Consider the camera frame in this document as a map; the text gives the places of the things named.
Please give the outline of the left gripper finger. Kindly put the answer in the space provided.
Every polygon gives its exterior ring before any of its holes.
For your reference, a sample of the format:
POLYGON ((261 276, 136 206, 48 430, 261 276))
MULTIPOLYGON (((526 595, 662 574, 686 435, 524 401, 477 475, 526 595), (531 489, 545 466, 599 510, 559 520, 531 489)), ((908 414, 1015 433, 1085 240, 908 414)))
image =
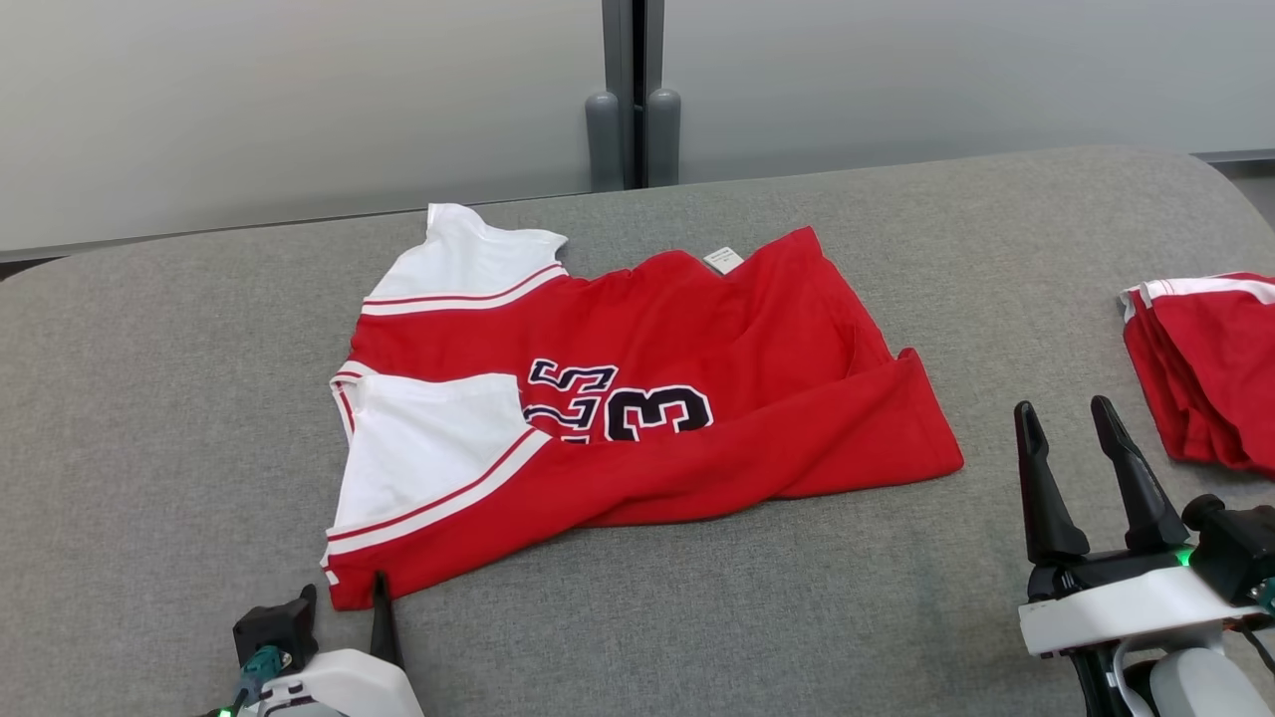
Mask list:
POLYGON ((394 596, 388 584, 386 572, 377 572, 371 591, 374 626, 371 626, 370 654, 397 669, 404 669, 402 644, 394 612, 394 596))

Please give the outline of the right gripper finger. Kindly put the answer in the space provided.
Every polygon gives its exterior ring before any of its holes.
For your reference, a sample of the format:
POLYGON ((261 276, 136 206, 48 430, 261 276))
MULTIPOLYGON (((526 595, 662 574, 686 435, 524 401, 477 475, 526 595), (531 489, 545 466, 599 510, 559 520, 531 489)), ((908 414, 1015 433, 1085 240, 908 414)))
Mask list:
POLYGON ((1088 535, 1075 526, 1049 467, 1049 443, 1033 404, 1014 408, 1026 558, 1034 566, 1086 558, 1088 535))
POLYGON ((1126 549, 1135 554, 1164 552, 1184 545, 1190 531, 1184 527, 1167 492, 1144 458, 1128 427, 1119 418, 1116 404, 1105 395, 1093 395, 1090 412, 1103 453, 1111 458, 1128 529, 1126 549))

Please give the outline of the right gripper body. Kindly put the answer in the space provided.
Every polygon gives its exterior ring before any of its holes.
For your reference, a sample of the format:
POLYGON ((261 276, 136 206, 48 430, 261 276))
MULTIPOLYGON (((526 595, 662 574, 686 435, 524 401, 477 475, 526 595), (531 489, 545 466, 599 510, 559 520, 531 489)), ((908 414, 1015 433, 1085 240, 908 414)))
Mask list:
POLYGON ((1253 603, 1228 602, 1190 566, 1192 549, 1111 551, 1074 566, 1035 566, 1017 609, 1028 653, 1058 656, 1108 644, 1190 640, 1256 625, 1253 603))

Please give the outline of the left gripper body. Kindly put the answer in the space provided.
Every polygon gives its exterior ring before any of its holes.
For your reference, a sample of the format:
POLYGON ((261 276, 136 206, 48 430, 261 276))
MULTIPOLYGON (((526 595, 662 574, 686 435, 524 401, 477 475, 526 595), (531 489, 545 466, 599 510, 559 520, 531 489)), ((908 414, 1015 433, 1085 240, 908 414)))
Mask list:
POLYGON ((399 663, 363 649, 329 649, 297 674, 265 683, 241 716, 423 716, 399 663))

